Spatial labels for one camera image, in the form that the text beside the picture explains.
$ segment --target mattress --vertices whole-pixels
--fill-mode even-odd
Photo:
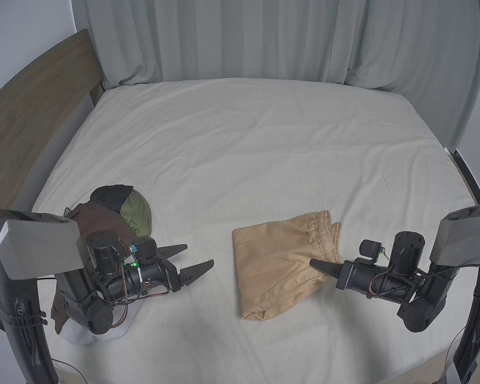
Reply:
[[[456,167],[402,96],[314,82],[220,79],[105,92],[34,210],[61,215],[101,185],[150,203],[158,246],[187,243],[178,269],[215,260],[189,287],[147,299],[120,339],[74,346],[46,327],[51,354],[98,383],[375,383],[448,347],[465,325],[476,271],[460,270],[445,309],[409,332],[398,305],[330,279],[285,314],[244,320],[232,230],[328,209],[340,254],[416,231],[428,269],[440,219],[474,204]],[[388,261],[380,258],[380,264]],[[48,312],[54,283],[40,287]]]

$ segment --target wall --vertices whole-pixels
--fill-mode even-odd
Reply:
[[[0,88],[31,61],[75,32],[70,0],[0,0]],[[0,372],[2,383],[25,383],[3,331]]]
[[[480,95],[473,107],[467,128],[457,148],[471,174],[480,186]]]

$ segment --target curtain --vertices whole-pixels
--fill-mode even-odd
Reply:
[[[480,0],[72,0],[104,87],[221,77],[403,95],[455,150],[480,86]]]

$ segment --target headboard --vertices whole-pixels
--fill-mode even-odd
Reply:
[[[38,174],[42,155],[49,152],[51,160],[56,135],[86,96],[97,103],[103,94],[102,79],[84,29],[49,49],[0,89],[0,208],[19,209],[19,196],[33,193],[26,189],[36,188],[36,198],[51,172]],[[64,148],[54,150],[58,153],[53,165]]]

